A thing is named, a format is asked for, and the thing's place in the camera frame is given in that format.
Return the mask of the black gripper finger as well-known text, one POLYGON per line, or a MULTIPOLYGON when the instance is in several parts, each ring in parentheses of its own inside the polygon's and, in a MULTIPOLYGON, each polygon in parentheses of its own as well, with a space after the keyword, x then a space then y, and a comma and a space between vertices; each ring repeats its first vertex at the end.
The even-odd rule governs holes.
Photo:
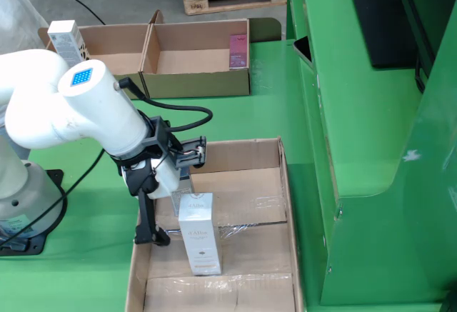
POLYGON ((135 244, 153 243, 157 246, 168 246, 171 242, 168 234, 155 219, 154 202, 141 188, 138 194, 140 221, 136 226, 135 244))

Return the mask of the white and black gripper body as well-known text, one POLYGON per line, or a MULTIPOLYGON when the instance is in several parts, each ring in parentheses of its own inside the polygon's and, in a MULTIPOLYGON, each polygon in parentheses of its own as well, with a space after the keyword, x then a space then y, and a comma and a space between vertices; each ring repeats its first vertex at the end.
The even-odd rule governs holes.
POLYGON ((121 175, 129 193, 136 198, 139 191, 150 199, 166 198, 179 187, 179 170, 169 155, 148 158, 133 166, 122 166, 121 175))

